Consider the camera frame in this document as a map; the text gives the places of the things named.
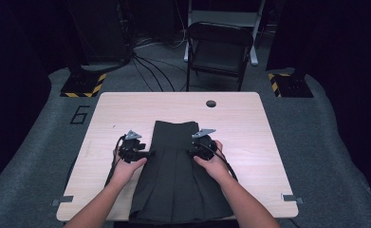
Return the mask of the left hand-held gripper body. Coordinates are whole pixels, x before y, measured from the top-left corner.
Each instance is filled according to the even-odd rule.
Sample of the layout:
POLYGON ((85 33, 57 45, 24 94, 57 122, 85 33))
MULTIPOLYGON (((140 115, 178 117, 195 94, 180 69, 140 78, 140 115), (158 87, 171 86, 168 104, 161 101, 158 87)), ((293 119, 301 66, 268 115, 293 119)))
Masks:
POLYGON ((121 136, 118 140, 118 155, 125 162, 136 162, 138 158, 136 153, 143 151, 145 144, 140 142, 141 135, 129 130, 127 134, 121 136))

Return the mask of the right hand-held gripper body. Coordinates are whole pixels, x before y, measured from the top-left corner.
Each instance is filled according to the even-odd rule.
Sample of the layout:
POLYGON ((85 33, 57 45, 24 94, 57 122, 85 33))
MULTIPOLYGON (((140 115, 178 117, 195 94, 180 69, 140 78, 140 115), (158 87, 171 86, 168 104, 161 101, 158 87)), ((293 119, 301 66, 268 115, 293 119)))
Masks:
POLYGON ((210 137, 210 134, 214 132, 215 129, 200 129, 192 135, 193 147, 191 149, 197 148, 197 157, 204 161, 209 161, 217 150, 216 142, 210 137))

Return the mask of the black pleated skirt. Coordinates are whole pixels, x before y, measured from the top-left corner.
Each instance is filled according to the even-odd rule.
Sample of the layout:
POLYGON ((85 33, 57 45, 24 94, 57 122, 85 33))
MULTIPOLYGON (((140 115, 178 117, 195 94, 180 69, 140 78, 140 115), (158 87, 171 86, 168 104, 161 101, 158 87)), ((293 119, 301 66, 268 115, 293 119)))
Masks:
POLYGON ((154 125, 151 150, 136 186, 129 220, 180 224, 222 219, 232 209, 218 183, 189 155, 198 123, 154 125))

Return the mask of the person's left hand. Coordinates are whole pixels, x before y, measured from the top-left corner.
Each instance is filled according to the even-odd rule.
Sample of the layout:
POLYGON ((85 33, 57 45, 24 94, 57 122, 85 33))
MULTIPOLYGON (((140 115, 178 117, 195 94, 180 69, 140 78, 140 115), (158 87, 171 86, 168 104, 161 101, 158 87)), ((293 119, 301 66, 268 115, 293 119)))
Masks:
POLYGON ((142 158, 138 161, 128 163, 122 160, 120 156, 117 156, 114 161, 115 169, 110 184, 116 188, 122 188, 132 179, 135 172, 146 164, 146 162, 147 159, 142 158))

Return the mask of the person's right hand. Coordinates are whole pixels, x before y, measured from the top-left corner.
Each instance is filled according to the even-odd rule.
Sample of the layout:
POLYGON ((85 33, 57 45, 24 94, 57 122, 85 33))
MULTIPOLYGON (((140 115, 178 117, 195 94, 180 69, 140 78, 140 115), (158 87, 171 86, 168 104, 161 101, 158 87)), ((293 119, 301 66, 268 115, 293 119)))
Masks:
POLYGON ((219 185, 222 185, 226 182, 233 181, 233 177, 227 164, 224 162, 225 156, 222 153, 222 143, 219 140, 215 140, 215 142, 217 144, 217 155, 214 155, 208 161, 194 156, 194 161, 202 166, 219 185))

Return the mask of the black base with hazard stripes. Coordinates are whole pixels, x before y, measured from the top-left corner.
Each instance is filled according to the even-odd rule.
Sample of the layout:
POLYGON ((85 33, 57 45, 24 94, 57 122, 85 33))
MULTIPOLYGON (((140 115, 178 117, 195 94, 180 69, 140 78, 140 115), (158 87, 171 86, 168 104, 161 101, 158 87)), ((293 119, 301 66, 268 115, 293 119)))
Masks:
POLYGON ((269 81, 276 97, 312 98, 313 94, 305 80, 295 79, 290 74, 270 73, 269 81))
POLYGON ((102 88, 105 74, 70 75, 63 85, 60 96, 69 98, 96 97, 102 88))

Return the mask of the black folding chair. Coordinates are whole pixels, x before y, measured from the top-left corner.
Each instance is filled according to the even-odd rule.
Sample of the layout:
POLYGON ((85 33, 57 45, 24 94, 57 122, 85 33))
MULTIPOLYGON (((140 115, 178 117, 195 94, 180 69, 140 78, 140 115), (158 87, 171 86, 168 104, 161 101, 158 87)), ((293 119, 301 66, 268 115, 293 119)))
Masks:
POLYGON ((254 39, 245 28, 212 22, 195 22, 186 30, 188 43, 186 90, 191 71, 224 75, 244 81, 254 39))

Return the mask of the dark equipment cabinet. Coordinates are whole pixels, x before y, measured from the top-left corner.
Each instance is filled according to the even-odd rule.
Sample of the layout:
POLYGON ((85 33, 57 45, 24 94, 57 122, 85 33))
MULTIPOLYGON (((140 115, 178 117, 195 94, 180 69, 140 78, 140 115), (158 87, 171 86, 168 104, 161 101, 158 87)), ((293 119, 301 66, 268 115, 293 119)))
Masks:
POLYGON ((89 63, 125 65, 130 59, 128 19, 121 0, 67 0, 89 63))

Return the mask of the grey metal table bracket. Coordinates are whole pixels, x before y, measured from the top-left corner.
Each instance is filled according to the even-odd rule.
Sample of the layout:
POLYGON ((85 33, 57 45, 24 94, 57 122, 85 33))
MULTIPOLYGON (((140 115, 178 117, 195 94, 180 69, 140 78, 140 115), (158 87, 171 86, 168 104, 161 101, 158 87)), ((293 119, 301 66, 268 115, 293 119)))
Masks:
POLYGON ((61 196, 57 199, 53 199, 50 203, 50 206, 59 206, 62 202, 71 202, 73 201, 74 196, 61 196))
POLYGON ((295 202, 296 204, 304 204, 305 203, 303 198, 296 197, 296 196, 290 195, 290 194, 282 194, 281 198, 282 198, 283 201, 292 201, 292 202, 295 202))

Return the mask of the white metal frame stand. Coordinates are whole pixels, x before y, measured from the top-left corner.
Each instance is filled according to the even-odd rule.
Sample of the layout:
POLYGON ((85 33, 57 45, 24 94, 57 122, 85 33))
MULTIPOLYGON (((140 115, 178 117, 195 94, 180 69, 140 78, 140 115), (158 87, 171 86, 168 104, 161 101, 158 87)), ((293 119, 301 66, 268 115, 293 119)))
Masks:
POLYGON ((194 22, 202 21, 228 24, 252 29, 252 37, 256 39, 266 0, 257 0, 258 9, 255 11, 194 9, 194 1, 195 0, 188 0, 187 26, 190 26, 194 22))

